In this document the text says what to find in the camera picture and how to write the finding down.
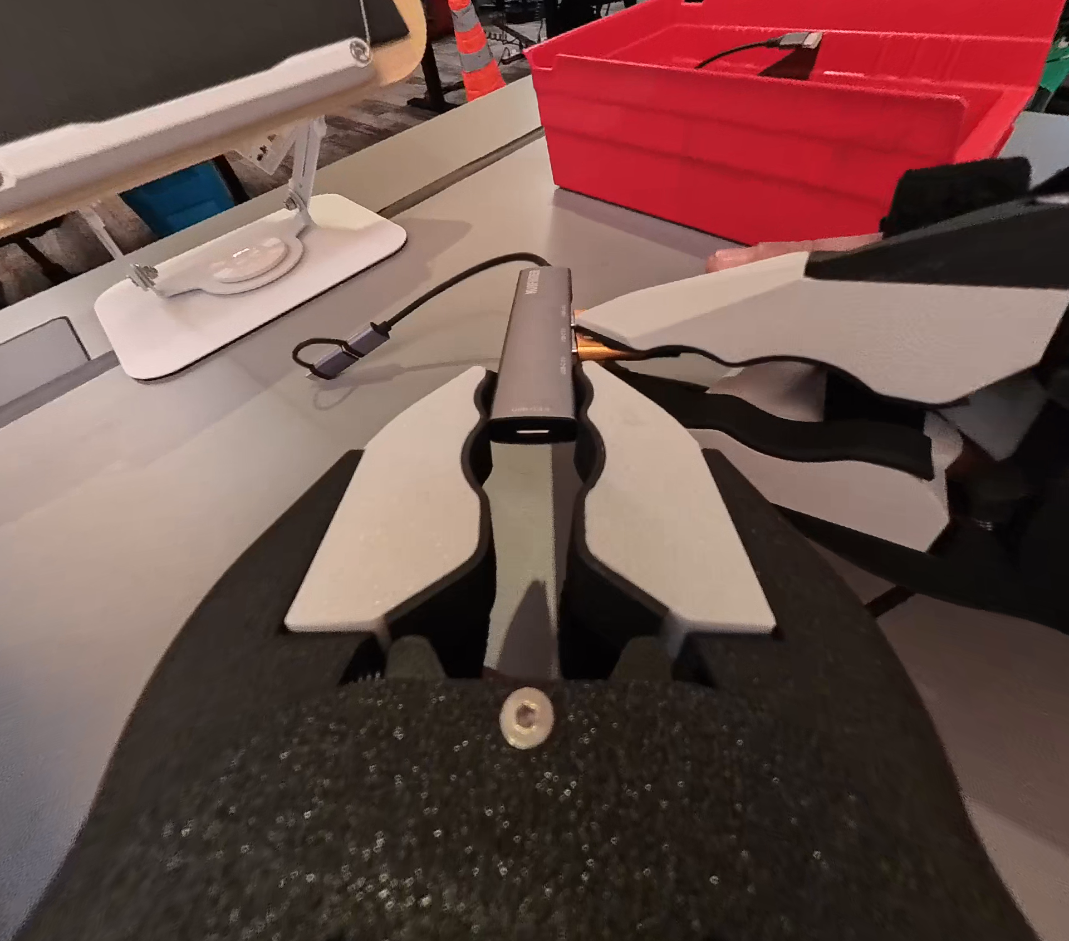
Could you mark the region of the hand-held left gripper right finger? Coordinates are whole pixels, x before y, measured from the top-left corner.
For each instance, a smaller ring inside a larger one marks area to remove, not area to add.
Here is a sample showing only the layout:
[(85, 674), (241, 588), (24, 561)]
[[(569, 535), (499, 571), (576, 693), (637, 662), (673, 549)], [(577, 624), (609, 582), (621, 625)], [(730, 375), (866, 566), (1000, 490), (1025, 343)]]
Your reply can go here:
[(669, 654), (693, 634), (768, 636), (776, 618), (688, 429), (609, 371), (585, 371), (595, 467), (580, 539), (611, 586), (636, 590)]

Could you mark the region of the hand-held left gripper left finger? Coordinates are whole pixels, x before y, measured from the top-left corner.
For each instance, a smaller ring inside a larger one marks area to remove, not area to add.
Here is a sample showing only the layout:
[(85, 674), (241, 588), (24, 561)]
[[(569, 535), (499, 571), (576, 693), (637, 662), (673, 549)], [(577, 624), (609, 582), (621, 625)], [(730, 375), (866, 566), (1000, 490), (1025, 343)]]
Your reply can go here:
[(483, 538), (486, 500), (469, 454), (487, 377), (469, 367), (367, 443), (286, 610), (288, 631), (387, 634), (406, 603), (469, 564)]

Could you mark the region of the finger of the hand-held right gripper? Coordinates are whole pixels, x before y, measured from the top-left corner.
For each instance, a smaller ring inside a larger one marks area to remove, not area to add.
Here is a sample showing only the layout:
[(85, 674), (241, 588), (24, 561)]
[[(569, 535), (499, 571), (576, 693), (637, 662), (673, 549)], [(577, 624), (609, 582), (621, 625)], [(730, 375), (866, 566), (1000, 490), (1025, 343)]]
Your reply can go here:
[(731, 370), (710, 386), (614, 364), (614, 373), (721, 453), (768, 502), (927, 552), (949, 524), (957, 431), (812, 362)]
[(1066, 289), (818, 280), (787, 253), (635, 291), (577, 326), (634, 351), (686, 349), (738, 368), (807, 360), (880, 396), (942, 405), (1039, 362)]

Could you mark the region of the red plastic bin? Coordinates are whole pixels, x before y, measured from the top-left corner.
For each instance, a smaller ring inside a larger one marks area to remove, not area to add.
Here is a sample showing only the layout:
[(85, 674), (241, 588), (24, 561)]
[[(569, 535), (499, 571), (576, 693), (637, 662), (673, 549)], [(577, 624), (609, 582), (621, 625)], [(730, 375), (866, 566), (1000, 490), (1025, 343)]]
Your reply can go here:
[[(737, 243), (874, 233), (992, 159), (1066, 0), (648, 0), (527, 52), (556, 186)], [(792, 31), (819, 52), (706, 57)]]

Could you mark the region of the grey USB hub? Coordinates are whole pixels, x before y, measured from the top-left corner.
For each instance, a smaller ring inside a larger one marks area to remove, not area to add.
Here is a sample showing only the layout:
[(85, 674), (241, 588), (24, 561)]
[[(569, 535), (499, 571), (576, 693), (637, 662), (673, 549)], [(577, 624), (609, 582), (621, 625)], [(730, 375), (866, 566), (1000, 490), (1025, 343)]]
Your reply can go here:
[(503, 335), (496, 384), (489, 405), (489, 439), (506, 445), (548, 445), (575, 439), (577, 346), (572, 275), (539, 254), (505, 253), (449, 277), (393, 315), (370, 322), (346, 338), (313, 337), (291, 352), (312, 377), (331, 381), (384, 345), (396, 324), (474, 276), (522, 264)]

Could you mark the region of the grey desk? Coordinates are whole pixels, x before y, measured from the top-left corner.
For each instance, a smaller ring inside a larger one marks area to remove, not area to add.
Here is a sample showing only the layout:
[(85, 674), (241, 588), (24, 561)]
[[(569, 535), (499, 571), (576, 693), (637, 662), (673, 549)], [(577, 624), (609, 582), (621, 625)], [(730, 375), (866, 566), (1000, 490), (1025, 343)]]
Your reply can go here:
[[(516, 269), (403, 321), (327, 390), (291, 362), (499, 253), (571, 266), (578, 306), (702, 271), (726, 242), (558, 189), (530, 79), (320, 169), (408, 245), (158, 384), (117, 366), (94, 315), (117, 264), (2, 310), (2, 341), (69, 319), (93, 361), (2, 411), (2, 939), (62, 863), (133, 707), (210, 587), (346, 450), (474, 364), (496, 365)], [(502, 567), (489, 664), (538, 668), (556, 576), (547, 449), (489, 493)], [(1067, 635), (890, 586), (821, 551), (874, 611), (947, 749), (969, 814), (1041, 939), (1067, 939)]]

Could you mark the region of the person's right hand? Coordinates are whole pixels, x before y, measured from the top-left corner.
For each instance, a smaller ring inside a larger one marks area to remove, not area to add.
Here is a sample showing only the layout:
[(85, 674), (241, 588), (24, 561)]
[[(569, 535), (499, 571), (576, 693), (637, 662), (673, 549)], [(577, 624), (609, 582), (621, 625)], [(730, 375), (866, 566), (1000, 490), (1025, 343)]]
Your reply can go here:
[(753, 262), (789, 253), (845, 253), (882, 240), (882, 233), (810, 241), (764, 242), (748, 247), (723, 248), (704, 264), (708, 274), (745, 266)]

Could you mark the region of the teal basket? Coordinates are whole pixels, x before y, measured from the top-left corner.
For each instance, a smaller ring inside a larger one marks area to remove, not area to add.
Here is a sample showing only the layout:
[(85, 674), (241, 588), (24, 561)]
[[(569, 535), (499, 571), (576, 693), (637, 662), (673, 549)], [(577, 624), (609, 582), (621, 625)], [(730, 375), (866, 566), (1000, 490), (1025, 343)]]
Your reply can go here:
[(203, 161), (120, 192), (157, 238), (234, 209), (235, 199), (214, 161)]

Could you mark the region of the orange traffic cone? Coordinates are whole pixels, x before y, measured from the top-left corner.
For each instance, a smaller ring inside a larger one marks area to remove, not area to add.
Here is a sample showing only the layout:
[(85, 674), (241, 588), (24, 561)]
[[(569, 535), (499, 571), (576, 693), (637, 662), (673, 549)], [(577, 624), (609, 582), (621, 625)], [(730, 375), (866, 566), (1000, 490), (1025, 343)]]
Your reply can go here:
[(481, 99), (501, 90), (506, 82), (497, 59), (489, 48), (484, 31), (472, 0), (447, 0), (462, 72), (467, 103)]

